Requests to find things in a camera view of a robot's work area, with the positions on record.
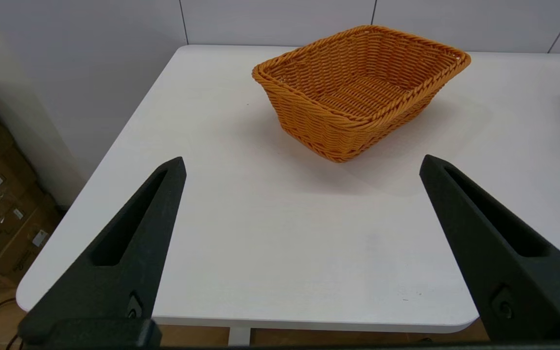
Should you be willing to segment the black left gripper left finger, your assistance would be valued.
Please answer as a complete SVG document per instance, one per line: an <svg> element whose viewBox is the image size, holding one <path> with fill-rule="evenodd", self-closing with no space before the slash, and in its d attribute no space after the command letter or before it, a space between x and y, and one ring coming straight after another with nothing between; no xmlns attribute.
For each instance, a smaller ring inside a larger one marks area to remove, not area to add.
<svg viewBox="0 0 560 350"><path fill-rule="evenodd" d="M152 319L184 190L184 160L149 175L18 325L24 342L158 342Z"/></svg>

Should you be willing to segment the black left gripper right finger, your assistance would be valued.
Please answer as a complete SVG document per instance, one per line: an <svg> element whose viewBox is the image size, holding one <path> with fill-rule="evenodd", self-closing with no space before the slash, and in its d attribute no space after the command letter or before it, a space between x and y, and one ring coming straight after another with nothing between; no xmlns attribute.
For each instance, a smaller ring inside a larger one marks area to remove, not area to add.
<svg viewBox="0 0 560 350"><path fill-rule="evenodd" d="M560 250L453 164L420 178L491 340L560 340Z"/></svg>

